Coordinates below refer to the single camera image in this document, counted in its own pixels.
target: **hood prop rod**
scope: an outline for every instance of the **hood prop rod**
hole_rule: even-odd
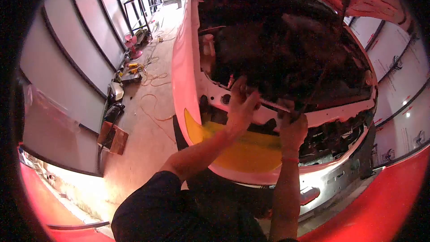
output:
[[[347,11],[347,8],[350,4],[351,0],[342,0],[342,11],[339,15],[339,24],[338,24],[338,30],[335,32],[335,43],[332,46],[332,49],[334,49],[334,47],[338,44],[341,35],[342,35],[342,29],[343,29],[343,24],[344,24],[344,18],[345,18],[345,13]],[[304,113],[304,111],[306,110],[306,107],[308,105],[308,103],[312,100],[312,98],[314,97],[315,93],[320,89],[321,87],[321,81],[324,79],[325,77],[325,73],[327,72],[327,66],[329,64],[329,61],[324,63],[324,67],[322,69],[322,73],[320,75],[320,77],[318,78],[316,84],[315,84],[315,88],[312,91],[312,94],[309,96],[308,99],[306,99],[306,101],[304,102],[303,107],[300,109],[300,111],[298,113],[296,113],[296,116],[291,116],[291,123],[293,123],[294,121],[296,121],[301,114]]]

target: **person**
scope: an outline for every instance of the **person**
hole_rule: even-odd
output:
[[[181,191],[184,181],[206,169],[246,132],[260,99],[257,91],[247,97],[246,90],[246,78],[240,77],[231,89],[223,130],[171,155],[159,172],[118,207],[111,223],[116,241],[267,241],[255,218],[240,206],[198,193],[196,198],[190,197],[190,191]],[[291,123],[292,115],[284,113],[279,129],[282,168],[273,193],[269,235],[269,241],[274,242],[297,238],[298,150],[307,135],[307,118],[302,114]]]

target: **person's right hand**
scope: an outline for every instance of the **person's right hand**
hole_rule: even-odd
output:
[[[282,144],[282,158],[298,158],[298,150],[303,144],[304,138],[307,136],[307,118],[301,114],[297,120],[291,123],[292,117],[297,117],[297,112],[294,110],[294,103],[289,104],[287,101],[278,101],[280,105],[286,106],[291,112],[280,113],[282,118],[279,128],[279,136]]]

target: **wrist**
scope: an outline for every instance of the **wrist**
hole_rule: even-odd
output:
[[[221,131],[218,131],[217,135],[221,142],[227,145],[232,144],[238,138],[238,135],[227,127],[223,128]]]
[[[298,149],[282,148],[282,158],[284,159],[298,159]]]

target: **yellow foam pad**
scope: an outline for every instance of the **yellow foam pad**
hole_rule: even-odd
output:
[[[193,144],[212,137],[224,125],[212,121],[198,124],[185,110],[185,124]],[[244,173],[269,172],[281,165],[280,138],[267,134],[246,132],[231,147],[225,149],[214,164]]]

